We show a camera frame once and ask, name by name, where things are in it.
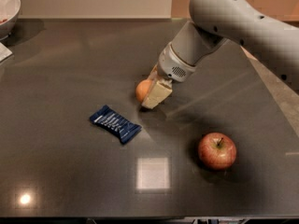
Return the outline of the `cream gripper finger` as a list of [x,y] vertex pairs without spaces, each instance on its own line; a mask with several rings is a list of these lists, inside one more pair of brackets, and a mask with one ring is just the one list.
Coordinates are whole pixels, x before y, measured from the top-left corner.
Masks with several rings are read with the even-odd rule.
[[153,109],[164,101],[172,93],[172,91],[171,80],[155,78],[141,105],[147,109]]
[[157,76],[157,65],[154,65],[152,70],[149,73],[149,79],[153,80],[156,78],[156,76]]

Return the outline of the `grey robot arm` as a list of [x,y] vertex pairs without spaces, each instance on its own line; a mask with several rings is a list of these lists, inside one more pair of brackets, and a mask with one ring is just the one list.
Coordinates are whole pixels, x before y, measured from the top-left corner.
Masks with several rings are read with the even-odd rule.
[[207,55],[231,40],[293,91],[299,90],[299,28],[264,15],[246,0],[190,0],[191,19],[161,52],[141,105],[152,109]]

